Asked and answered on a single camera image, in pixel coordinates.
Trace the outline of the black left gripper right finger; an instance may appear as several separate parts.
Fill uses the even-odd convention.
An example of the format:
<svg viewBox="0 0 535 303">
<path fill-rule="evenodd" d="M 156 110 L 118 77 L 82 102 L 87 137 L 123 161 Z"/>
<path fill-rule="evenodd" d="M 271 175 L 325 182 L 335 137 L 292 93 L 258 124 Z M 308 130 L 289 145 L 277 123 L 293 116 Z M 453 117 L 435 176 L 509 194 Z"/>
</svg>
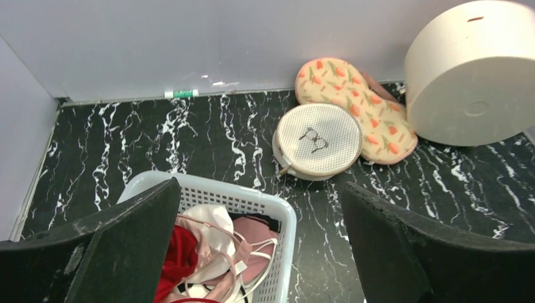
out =
<svg viewBox="0 0 535 303">
<path fill-rule="evenodd" d="M 368 302 L 533 302 L 534 245 L 457 229 L 347 182 L 344 224 Z"/>
</svg>

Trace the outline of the pink floral mesh laundry bag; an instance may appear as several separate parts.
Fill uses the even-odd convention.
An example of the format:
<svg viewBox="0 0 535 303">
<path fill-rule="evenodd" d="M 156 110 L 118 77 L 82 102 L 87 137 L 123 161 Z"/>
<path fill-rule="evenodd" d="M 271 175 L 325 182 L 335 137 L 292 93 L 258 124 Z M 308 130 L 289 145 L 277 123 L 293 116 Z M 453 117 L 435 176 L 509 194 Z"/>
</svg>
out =
<svg viewBox="0 0 535 303">
<path fill-rule="evenodd" d="M 398 163 L 418 144 L 405 106 L 345 60 L 324 57 L 305 63 L 295 80 L 295 95 L 299 104 L 335 104 L 356 117 L 363 129 L 362 157 L 370 162 Z"/>
</svg>

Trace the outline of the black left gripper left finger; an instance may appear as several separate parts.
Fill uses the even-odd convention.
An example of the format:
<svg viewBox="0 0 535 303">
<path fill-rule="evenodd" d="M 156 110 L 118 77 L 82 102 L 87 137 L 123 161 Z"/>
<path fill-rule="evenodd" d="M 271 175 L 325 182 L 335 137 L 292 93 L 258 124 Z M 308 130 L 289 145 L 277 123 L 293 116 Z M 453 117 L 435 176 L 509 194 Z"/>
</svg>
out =
<svg viewBox="0 0 535 303">
<path fill-rule="evenodd" d="M 177 179 L 1 243 L 2 302 L 152 302 L 180 204 Z"/>
</svg>

